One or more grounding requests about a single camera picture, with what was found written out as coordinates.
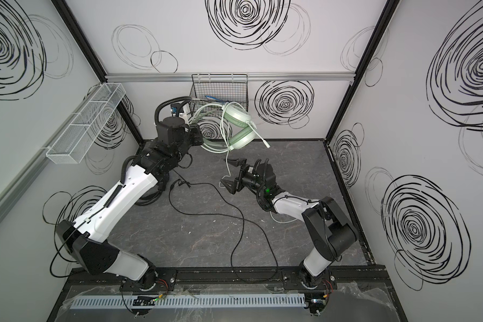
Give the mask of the mint green headphones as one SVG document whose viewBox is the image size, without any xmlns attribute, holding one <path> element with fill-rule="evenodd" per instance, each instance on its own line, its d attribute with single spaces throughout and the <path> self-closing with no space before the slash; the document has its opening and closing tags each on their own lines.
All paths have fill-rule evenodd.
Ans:
<svg viewBox="0 0 483 322">
<path fill-rule="evenodd" d="M 227 102 L 223 105 L 208 103 L 199 108 L 190 118 L 189 123 L 199 124 L 199 121 L 211 112 L 219 111 L 219 131 L 222 144 L 213 142 L 203 134 L 204 150 L 213 154 L 228 154 L 233 150 L 240 150 L 256 138 L 261 139 L 263 144 L 270 148 L 270 144 L 258 133 L 252 116 L 237 102 Z"/>
</svg>

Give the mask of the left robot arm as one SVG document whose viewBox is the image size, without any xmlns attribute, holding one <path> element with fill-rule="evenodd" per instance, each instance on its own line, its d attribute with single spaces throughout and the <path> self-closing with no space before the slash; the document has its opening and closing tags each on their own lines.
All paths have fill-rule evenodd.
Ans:
<svg viewBox="0 0 483 322">
<path fill-rule="evenodd" d="M 127 157 L 118 183 L 92 208 L 76 219 L 62 220 L 56 234 L 62 245 L 90 275 L 108 273 L 122 276 L 149 291 L 158 280 L 155 265 L 141 255 L 131 254 L 108 242 L 119 220 L 144 194 L 163 186 L 169 174 L 193 146 L 201 146 L 203 137 L 197 124 L 184 119 L 189 96 L 161 103 L 154 112 L 157 138 L 144 149 Z"/>
</svg>

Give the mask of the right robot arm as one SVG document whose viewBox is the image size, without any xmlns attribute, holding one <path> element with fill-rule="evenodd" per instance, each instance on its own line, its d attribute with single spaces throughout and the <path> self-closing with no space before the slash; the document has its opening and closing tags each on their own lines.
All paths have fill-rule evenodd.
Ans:
<svg viewBox="0 0 483 322">
<path fill-rule="evenodd" d="M 327 268 L 358 241 L 359 233 L 351 219 L 331 197 L 307 199 L 280 188 L 267 160 L 258 159 L 250 165 L 245 158 L 228 159 L 228 164 L 240 169 L 233 180 L 221 179 L 231 194 L 247 188 L 262 210 L 288 215 L 305 224 L 314 248 L 299 265 L 299 276 L 305 287 L 315 288 Z"/>
</svg>

